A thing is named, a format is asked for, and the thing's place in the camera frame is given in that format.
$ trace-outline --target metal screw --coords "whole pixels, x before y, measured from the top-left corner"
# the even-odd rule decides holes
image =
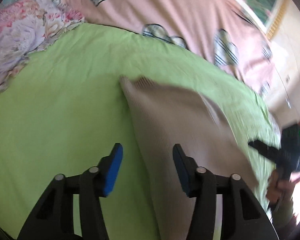
[[[234,180],[240,180],[241,179],[241,176],[239,174],[232,174],[232,179]]]
[[[65,176],[63,174],[57,174],[56,176],[54,176],[55,180],[63,180],[65,178]]]
[[[89,172],[91,172],[91,173],[96,173],[96,172],[98,172],[98,171],[99,171],[99,168],[96,167],[96,166],[93,166],[93,167],[91,167],[91,168],[89,169]]]
[[[195,169],[197,171],[197,173],[206,173],[207,169],[204,167],[198,167]]]

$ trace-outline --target floral fabric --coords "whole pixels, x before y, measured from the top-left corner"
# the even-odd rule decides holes
[[[29,53],[45,50],[83,21],[80,12],[52,0],[18,0],[0,9],[0,90],[26,65]]]

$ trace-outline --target pink fabric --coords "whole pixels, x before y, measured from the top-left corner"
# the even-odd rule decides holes
[[[62,1],[91,23],[135,33],[142,33],[146,24],[159,24],[169,36],[182,37],[190,51],[213,64],[214,39],[224,29],[238,49],[239,65],[222,69],[257,93],[264,83],[271,84],[274,64],[265,58],[262,49],[268,41],[260,30],[241,18],[244,15],[234,0],[104,0],[97,7],[90,0]]]

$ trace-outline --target bed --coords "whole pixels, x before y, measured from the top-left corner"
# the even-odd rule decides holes
[[[258,92],[173,42],[82,23],[81,18],[76,23],[80,25],[54,40],[46,51],[26,54],[27,66],[0,93],[3,230],[16,238],[54,175],[82,173],[120,142],[122,167],[114,192],[101,202],[109,237],[160,239],[149,177],[119,85],[122,75],[130,79],[143,75],[213,100],[253,167],[259,182],[254,194],[266,210],[267,178],[273,165],[248,148],[247,142],[260,138],[279,146],[279,139]],[[77,205],[74,219],[80,233]]]

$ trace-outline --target pink blanket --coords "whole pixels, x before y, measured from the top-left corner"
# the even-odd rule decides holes
[[[243,81],[257,93],[271,84],[265,35],[234,0],[62,0],[88,22],[177,44]]]

